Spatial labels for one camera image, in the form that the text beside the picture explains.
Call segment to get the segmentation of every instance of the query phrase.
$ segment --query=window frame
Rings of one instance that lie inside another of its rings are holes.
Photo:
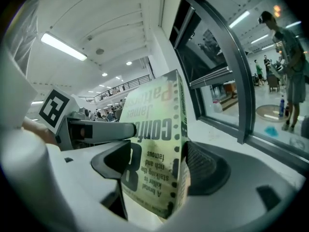
[[[299,150],[290,145],[254,133],[256,116],[255,90],[250,65],[238,37],[229,29],[227,22],[220,13],[207,1],[182,0],[182,2],[188,3],[189,9],[187,12],[178,11],[178,13],[186,13],[186,16],[184,17],[183,24],[179,31],[175,32],[177,37],[171,39],[171,43],[184,72],[196,119],[237,138],[238,143],[246,143],[291,167],[300,174],[305,175],[309,168],[309,158],[306,156],[306,153],[302,154],[302,152],[299,152]],[[188,26],[194,13],[196,13],[201,20],[207,22],[209,30],[214,35],[224,54],[227,65],[233,71],[238,92],[239,114],[242,115],[239,116],[238,126],[207,116],[200,90],[200,87],[203,85],[198,84],[191,86],[185,73],[184,63],[182,62],[178,48],[188,40],[188,35],[192,35],[196,28],[190,28]]]

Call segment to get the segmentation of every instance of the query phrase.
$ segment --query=fluorescent light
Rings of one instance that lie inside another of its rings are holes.
[[[266,118],[272,118],[272,119],[276,119],[276,120],[279,119],[278,117],[270,116],[270,115],[267,115],[267,114],[264,114],[264,117],[266,117]]]
[[[266,34],[266,35],[262,36],[261,38],[258,38],[258,39],[257,39],[257,40],[255,40],[255,41],[252,41],[252,42],[251,42],[251,44],[253,44],[253,43],[255,43],[255,42],[258,42],[258,41],[260,41],[261,39],[266,38],[267,36],[268,36],[268,34]]]
[[[296,26],[298,24],[301,24],[301,21],[296,21],[294,23],[291,23],[291,24],[287,25],[285,28],[288,29],[288,28],[291,28],[291,27]]]
[[[241,14],[240,17],[238,17],[235,21],[233,21],[230,24],[230,28],[233,28],[236,24],[238,24],[241,20],[243,20],[244,18],[246,18],[248,15],[250,15],[249,11],[245,11],[243,14]]]
[[[31,105],[34,105],[34,104],[41,104],[43,103],[44,101],[34,101],[33,103],[31,103]]]
[[[55,37],[49,35],[48,33],[45,33],[42,38],[41,41],[43,43],[46,43],[66,54],[71,55],[74,58],[79,59],[80,61],[84,61],[85,59],[87,59],[87,56],[74,50],[72,47],[69,47],[68,45],[64,44],[63,42],[61,42],[60,40],[56,39]]]
[[[272,46],[274,46],[274,45],[275,45],[275,44],[271,44],[271,45],[269,45],[269,46],[266,46],[266,47],[262,48],[262,50],[267,49],[267,48],[270,48],[270,47],[272,47]]]

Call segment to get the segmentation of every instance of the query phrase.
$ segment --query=railing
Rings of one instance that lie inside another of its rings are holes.
[[[103,99],[107,99],[108,97],[110,96],[114,96],[114,95],[117,95],[119,93],[122,93],[128,89],[131,89],[131,88],[136,88],[138,87],[139,85],[143,84],[143,83],[147,83],[147,82],[150,82],[151,79],[150,79],[150,76],[149,75],[145,75],[145,76],[142,76],[140,78],[137,78],[137,79],[134,79],[132,81],[129,81],[127,83],[123,83],[119,86],[116,86],[116,87],[113,87],[107,91],[104,91],[103,93],[100,93],[99,95],[96,95],[95,97],[79,97],[83,100],[85,100],[86,102],[89,102],[89,103],[97,103]]]

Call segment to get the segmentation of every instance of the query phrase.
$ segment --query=glass pane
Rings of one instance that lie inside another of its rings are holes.
[[[247,54],[256,99],[254,133],[293,146],[306,156],[309,41],[301,21],[283,0],[206,1],[225,18]]]
[[[191,37],[181,42],[177,48],[189,82],[195,81],[214,71],[226,68],[226,74],[213,79],[205,79],[200,87],[207,117],[238,125],[237,88],[232,72],[207,23],[197,14],[187,27]]]

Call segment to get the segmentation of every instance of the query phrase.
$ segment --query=blue water bottle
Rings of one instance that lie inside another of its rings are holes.
[[[281,101],[280,101],[280,108],[279,108],[279,117],[283,117],[284,114],[284,98],[282,95]]]

